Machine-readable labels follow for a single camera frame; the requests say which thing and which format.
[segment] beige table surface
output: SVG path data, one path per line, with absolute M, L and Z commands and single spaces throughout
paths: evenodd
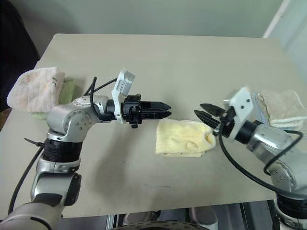
M 198 120 L 200 103 L 222 105 L 233 89 L 293 89 L 307 106 L 307 86 L 277 40 L 261 38 L 57 34 L 36 68 L 58 66 L 74 78 L 80 96 L 93 77 L 100 85 L 125 67 L 136 75 L 130 94 L 172 106 L 173 119 Z M 111 97 L 112 86 L 99 92 Z M 156 156 L 158 121 L 138 129 L 116 122 L 89 130 L 81 152 L 82 184 L 77 203 L 65 217 L 97 216 L 147 210 L 217 205 L 274 198 L 227 161 L 219 146 L 201 158 Z M 1 132 L 0 218 L 36 147 L 27 137 L 44 141 L 47 125 L 13 110 Z M 263 164 L 243 145 L 226 143 L 246 169 L 270 181 Z M 16 205 L 30 201 L 32 168 Z

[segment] floor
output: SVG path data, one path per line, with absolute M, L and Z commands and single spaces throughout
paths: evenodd
M 8 108 L 0 112 L 0 131 L 2 130 L 4 123 L 6 119 L 9 117 L 11 111 L 12 111 L 12 108 Z
M 272 219 L 266 201 L 213 206 L 218 218 L 219 230 L 270 230 Z M 189 222 L 187 208 L 162 210 L 159 221 L 177 220 Z M 63 218 L 58 230 L 105 230 L 107 216 Z

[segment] folded towel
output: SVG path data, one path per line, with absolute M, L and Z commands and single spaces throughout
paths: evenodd
M 68 104 L 72 101 L 75 92 L 75 84 L 73 79 L 64 79 L 63 88 L 59 95 L 59 104 Z M 33 118 L 43 120 L 47 117 L 47 113 L 29 113 Z
M 263 124 L 269 126 L 269 115 L 263 102 L 258 99 L 258 92 L 253 92 L 251 94 L 251 98 L 255 107 L 254 115 L 256 120 L 261 121 Z
M 167 157 L 201 157 L 215 146 L 209 126 L 202 122 L 160 120 L 155 153 Z
M 301 126 L 307 119 L 307 110 L 293 90 L 277 92 L 260 92 L 258 98 L 266 107 L 270 125 L 273 127 Z
M 7 104 L 28 113 L 46 113 L 58 105 L 64 73 L 57 67 L 41 68 L 23 73 L 11 89 Z

